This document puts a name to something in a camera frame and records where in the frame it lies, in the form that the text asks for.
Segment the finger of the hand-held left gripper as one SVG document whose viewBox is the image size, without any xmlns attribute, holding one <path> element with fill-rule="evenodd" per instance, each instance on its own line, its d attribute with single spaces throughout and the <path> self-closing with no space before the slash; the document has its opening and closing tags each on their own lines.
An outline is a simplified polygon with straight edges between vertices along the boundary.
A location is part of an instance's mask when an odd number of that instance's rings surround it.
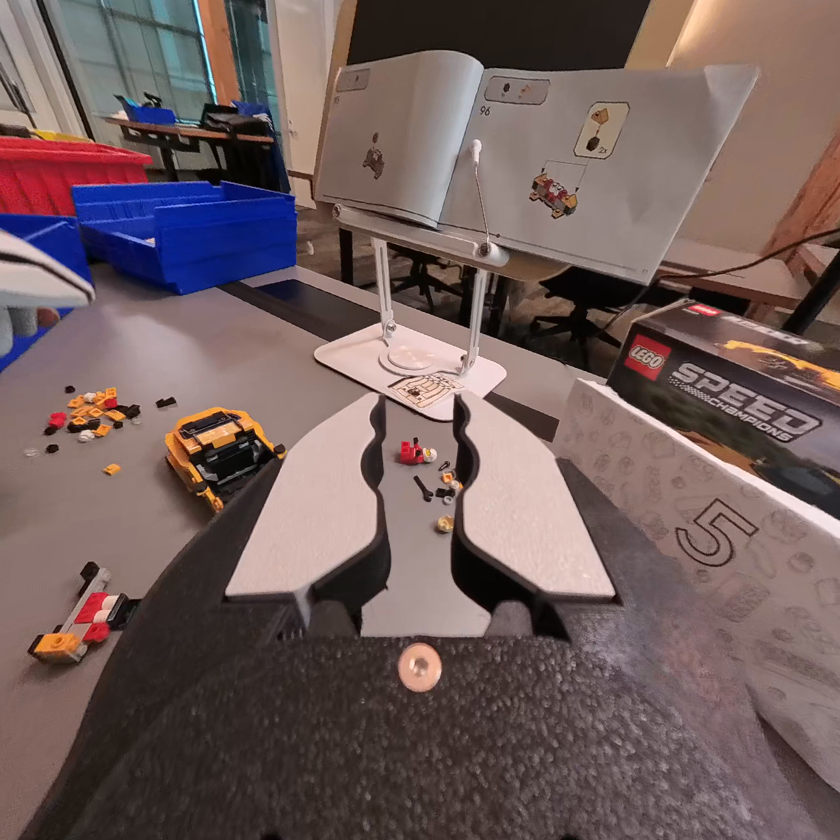
<svg viewBox="0 0 840 840">
<path fill-rule="evenodd" d="M 2 259 L 1 354 L 9 354 L 16 337 L 40 329 L 41 312 L 84 308 L 96 299 L 94 287 L 62 266 L 45 266 L 28 259 Z"/>
<path fill-rule="evenodd" d="M 1 231 L 2 289 L 86 289 L 88 282 L 21 238 Z"/>
</svg>

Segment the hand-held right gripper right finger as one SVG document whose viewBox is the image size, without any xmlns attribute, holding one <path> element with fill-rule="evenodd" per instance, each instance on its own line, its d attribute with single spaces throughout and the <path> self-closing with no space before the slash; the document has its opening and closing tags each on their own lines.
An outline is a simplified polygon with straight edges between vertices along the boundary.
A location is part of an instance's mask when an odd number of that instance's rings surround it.
<svg viewBox="0 0 840 840">
<path fill-rule="evenodd" d="M 455 397 L 453 431 L 457 587 L 489 614 L 518 605 L 532 627 L 562 627 L 562 606 L 620 603 L 549 447 L 472 392 Z"/>
</svg>

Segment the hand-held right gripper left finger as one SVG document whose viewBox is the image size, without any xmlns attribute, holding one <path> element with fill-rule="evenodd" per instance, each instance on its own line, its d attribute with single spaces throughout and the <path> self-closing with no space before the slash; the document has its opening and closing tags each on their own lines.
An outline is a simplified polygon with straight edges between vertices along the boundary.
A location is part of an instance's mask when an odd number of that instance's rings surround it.
<svg viewBox="0 0 840 840">
<path fill-rule="evenodd" d="M 364 395 L 301 438 L 282 461 L 225 597 L 291 599 L 305 624 L 337 602 L 351 616 L 384 591 L 391 567 L 384 500 L 385 398 Z"/>
</svg>

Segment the pile of small lego pieces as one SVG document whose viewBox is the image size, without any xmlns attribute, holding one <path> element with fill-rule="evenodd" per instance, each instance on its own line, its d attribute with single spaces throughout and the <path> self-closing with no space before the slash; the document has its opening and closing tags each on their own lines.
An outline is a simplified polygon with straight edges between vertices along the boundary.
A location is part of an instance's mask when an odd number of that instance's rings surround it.
<svg viewBox="0 0 840 840">
<path fill-rule="evenodd" d="M 24 449 L 26 457 L 56 455 L 66 442 L 92 443 L 143 421 L 141 405 L 123 400 L 117 386 L 84 391 L 67 385 L 65 397 L 65 405 L 46 414 L 37 427 L 38 441 Z"/>
</svg>

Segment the red grey lego subassembly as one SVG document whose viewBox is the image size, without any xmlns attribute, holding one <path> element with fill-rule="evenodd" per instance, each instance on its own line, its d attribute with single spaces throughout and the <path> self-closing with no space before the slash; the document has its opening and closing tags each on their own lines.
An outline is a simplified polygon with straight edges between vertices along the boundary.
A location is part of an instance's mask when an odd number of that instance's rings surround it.
<svg viewBox="0 0 840 840">
<path fill-rule="evenodd" d="M 77 603 L 63 624 L 52 633 L 38 635 L 28 647 L 28 655 L 46 665 L 75 665 L 91 646 L 122 631 L 141 604 L 140 598 L 124 593 L 109 594 L 110 571 L 89 561 L 80 571 L 81 587 Z"/>
</svg>

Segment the yellow lego car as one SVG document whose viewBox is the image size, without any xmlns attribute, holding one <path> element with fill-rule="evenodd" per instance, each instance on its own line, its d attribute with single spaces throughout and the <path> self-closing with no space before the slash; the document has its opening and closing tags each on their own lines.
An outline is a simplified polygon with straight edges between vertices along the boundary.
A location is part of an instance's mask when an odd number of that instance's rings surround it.
<svg viewBox="0 0 840 840">
<path fill-rule="evenodd" d="M 166 461 L 185 488 L 217 514 L 274 460 L 287 456 L 247 412 L 213 407 L 186 416 L 164 436 Z"/>
</svg>

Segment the lego sticker sheet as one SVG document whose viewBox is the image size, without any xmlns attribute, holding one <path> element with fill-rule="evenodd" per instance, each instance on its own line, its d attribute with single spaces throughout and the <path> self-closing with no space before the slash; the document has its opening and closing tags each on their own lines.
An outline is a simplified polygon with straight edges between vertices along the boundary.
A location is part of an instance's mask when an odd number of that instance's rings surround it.
<svg viewBox="0 0 840 840">
<path fill-rule="evenodd" d="M 425 411 L 464 390 L 463 383 L 447 372 L 403 377 L 386 388 L 387 395 L 414 410 Z"/>
</svg>

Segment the lego set box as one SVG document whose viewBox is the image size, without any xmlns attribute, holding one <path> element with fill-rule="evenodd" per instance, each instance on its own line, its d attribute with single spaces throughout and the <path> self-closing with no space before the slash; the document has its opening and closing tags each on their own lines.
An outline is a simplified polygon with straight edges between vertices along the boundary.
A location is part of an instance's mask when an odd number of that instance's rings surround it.
<svg viewBox="0 0 840 840">
<path fill-rule="evenodd" d="M 838 519 L 838 349 L 681 300 L 633 322 L 606 383 L 719 459 Z"/>
</svg>

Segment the lego instruction booklet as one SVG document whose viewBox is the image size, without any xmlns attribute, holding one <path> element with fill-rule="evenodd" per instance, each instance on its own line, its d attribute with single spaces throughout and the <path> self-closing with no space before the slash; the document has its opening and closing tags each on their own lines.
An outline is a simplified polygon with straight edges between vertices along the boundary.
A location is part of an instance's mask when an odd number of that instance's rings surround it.
<svg viewBox="0 0 840 840">
<path fill-rule="evenodd" d="M 486 267 L 518 252 L 646 285 L 758 75 L 486 69 L 441 49 L 345 66 L 314 196 Z"/>
</svg>

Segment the blue storage bin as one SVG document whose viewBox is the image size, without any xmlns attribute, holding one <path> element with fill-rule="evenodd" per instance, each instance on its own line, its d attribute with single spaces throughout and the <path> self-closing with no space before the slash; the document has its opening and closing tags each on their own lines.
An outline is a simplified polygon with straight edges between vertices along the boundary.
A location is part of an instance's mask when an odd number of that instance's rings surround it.
<svg viewBox="0 0 840 840">
<path fill-rule="evenodd" d="M 144 182 L 124 184 L 74 185 L 70 189 L 76 209 L 80 237 L 87 257 L 107 261 L 104 245 L 94 244 L 94 235 L 87 229 L 96 224 L 116 224 L 117 231 L 147 239 L 152 234 L 137 234 L 135 229 L 152 229 L 152 218 L 158 207 L 221 201 L 220 185 L 209 182 Z"/>
<path fill-rule="evenodd" d="M 2 214 L 2 371 L 95 298 L 74 217 Z"/>
<path fill-rule="evenodd" d="M 294 195 L 222 181 L 154 210 L 164 289 L 184 296 L 296 264 Z"/>
</svg>

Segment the red storage bin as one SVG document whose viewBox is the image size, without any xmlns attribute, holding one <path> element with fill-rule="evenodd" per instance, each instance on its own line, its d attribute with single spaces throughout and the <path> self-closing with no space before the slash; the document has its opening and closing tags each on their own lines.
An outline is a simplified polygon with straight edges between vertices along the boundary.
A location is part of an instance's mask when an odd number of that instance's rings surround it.
<svg viewBox="0 0 840 840">
<path fill-rule="evenodd" d="M 78 185 L 146 183 L 148 154 L 102 143 L 1 138 L 1 213 L 75 216 Z"/>
</svg>

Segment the white numbered paper bag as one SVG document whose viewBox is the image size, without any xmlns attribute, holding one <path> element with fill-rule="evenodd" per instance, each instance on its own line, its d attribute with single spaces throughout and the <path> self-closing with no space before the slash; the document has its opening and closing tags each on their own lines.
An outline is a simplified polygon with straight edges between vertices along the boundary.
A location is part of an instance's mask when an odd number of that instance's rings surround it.
<svg viewBox="0 0 840 840">
<path fill-rule="evenodd" d="M 681 564 L 758 713 L 838 790 L 838 520 L 595 381 L 574 381 L 554 442 Z"/>
</svg>

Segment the white book stand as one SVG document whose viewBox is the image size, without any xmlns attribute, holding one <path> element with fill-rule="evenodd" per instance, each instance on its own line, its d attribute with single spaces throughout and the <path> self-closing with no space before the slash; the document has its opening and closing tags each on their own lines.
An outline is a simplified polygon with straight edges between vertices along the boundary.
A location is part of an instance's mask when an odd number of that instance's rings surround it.
<svg viewBox="0 0 840 840">
<path fill-rule="evenodd" d="M 481 173 L 482 153 L 463 152 L 461 146 L 484 69 L 471 56 L 434 49 L 353 66 L 334 59 L 331 72 L 313 195 L 332 210 L 342 230 L 371 239 L 380 320 L 323 345 L 314 357 L 400 404 L 387 395 L 388 385 L 437 371 L 463 383 L 456 394 L 485 397 L 507 375 L 479 352 L 488 277 L 544 280 L 559 274 L 562 264 L 491 244 L 487 234 L 438 230 L 457 163 Z M 397 321 L 390 244 L 474 269 L 464 349 Z M 425 411 L 411 409 L 449 421 L 456 394 Z"/>
</svg>

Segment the small blue crate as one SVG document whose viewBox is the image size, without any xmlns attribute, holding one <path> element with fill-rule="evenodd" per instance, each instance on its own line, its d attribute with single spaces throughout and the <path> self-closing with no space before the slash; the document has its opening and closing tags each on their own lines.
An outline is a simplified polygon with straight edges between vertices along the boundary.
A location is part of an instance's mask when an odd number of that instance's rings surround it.
<svg viewBox="0 0 840 840">
<path fill-rule="evenodd" d="M 159 104 L 139 104 L 118 94 L 114 97 L 121 104 L 124 118 L 128 121 L 153 125 L 174 125 L 177 122 L 175 113 Z"/>
</svg>

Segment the wooden desk with black legs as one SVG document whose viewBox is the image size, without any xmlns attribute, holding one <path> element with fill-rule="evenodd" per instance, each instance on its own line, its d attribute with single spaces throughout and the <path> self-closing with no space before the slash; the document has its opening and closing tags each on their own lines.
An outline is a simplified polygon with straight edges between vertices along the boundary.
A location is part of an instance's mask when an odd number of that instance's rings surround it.
<svg viewBox="0 0 840 840">
<path fill-rule="evenodd" d="M 122 137 L 134 144 L 156 149 L 161 157 L 168 182 L 179 182 L 182 171 L 176 165 L 182 155 L 199 155 L 207 147 L 214 167 L 191 169 L 197 180 L 219 186 L 232 182 L 281 191 L 273 171 L 272 151 L 275 141 L 267 136 L 232 131 L 212 131 L 186 123 L 156 124 L 135 122 L 118 117 L 105 118 L 109 126 L 119 129 Z"/>
</svg>

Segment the black office chair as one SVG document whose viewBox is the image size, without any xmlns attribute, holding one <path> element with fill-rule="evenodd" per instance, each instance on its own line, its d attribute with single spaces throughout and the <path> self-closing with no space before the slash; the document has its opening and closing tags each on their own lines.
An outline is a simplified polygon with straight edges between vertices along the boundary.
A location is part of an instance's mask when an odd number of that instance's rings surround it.
<svg viewBox="0 0 840 840">
<path fill-rule="evenodd" d="M 523 345 L 529 346 L 537 338 L 568 334 L 570 342 L 579 347 L 582 366 L 588 369 L 590 354 L 588 341 L 600 335 L 601 328 L 588 318 L 588 312 L 598 310 L 617 314 L 634 299 L 634 283 L 580 267 L 570 267 L 552 278 L 541 280 L 545 298 L 561 298 L 572 304 L 569 314 L 550 316 L 539 314 L 529 324 Z"/>
<path fill-rule="evenodd" d="M 418 290 L 421 298 L 427 304 L 429 314 L 432 315 L 435 315 L 436 310 L 433 291 L 457 299 L 461 299 L 464 296 L 460 285 L 451 286 L 429 273 L 430 266 L 443 270 L 452 267 L 448 261 L 434 255 L 427 255 L 420 251 L 394 244 L 388 245 L 388 253 L 399 259 L 407 259 L 411 263 L 407 276 L 392 276 L 390 278 L 392 296 L 409 290 Z"/>
</svg>

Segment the black bag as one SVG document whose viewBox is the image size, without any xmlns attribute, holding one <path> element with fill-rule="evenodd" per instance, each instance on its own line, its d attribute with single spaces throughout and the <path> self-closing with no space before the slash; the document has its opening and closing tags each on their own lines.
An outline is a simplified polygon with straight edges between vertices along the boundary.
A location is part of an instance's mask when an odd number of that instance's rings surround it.
<svg viewBox="0 0 840 840">
<path fill-rule="evenodd" d="M 242 134 L 248 136 L 268 137 L 273 133 L 270 117 L 264 112 L 246 112 L 236 106 L 206 103 L 203 106 L 199 127 L 203 130 Z"/>
</svg>

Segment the brown wooden desk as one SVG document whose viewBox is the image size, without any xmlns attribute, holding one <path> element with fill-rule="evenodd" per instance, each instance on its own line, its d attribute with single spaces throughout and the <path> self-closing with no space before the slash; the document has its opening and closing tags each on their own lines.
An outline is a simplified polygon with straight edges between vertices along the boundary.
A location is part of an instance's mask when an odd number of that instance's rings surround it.
<svg viewBox="0 0 840 840">
<path fill-rule="evenodd" d="M 678 238 L 658 269 L 660 277 L 746 300 L 754 308 L 792 311 L 815 285 L 838 249 L 799 245 L 760 260 L 756 255 Z"/>
</svg>

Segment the black metal pole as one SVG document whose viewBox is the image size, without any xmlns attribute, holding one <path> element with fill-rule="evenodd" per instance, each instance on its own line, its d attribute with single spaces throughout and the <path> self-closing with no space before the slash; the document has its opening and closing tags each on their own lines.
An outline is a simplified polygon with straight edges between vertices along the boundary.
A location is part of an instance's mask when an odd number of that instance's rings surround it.
<svg viewBox="0 0 840 840">
<path fill-rule="evenodd" d="M 835 297 L 838 290 L 839 252 L 837 251 L 815 285 L 812 286 L 803 300 L 793 310 L 790 317 L 786 319 L 783 330 L 788 333 L 803 336 L 805 331 L 813 325 L 817 317 Z"/>
</svg>

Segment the large black panel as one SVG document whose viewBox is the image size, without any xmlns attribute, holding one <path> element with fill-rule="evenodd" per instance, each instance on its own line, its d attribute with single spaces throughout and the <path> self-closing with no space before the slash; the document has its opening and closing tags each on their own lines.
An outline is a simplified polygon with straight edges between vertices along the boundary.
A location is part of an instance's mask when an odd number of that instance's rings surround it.
<svg viewBox="0 0 840 840">
<path fill-rule="evenodd" d="M 649 1 L 360 1 L 349 63 L 445 49 L 485 68 L 620 69 Z"/>
</svg>

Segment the wooden support post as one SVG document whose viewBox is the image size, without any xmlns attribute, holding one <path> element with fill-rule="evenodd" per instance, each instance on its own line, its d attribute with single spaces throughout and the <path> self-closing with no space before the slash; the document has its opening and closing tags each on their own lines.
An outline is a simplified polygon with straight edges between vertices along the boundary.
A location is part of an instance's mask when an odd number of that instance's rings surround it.
<svg viewBox="0 0 840 840">
<path fill-rule="evenodd" d="M 839 218 L 839 132 L 825 148 L 791 205 L 777 223 L 764 255 L 829 232 Z"/>
</svg>

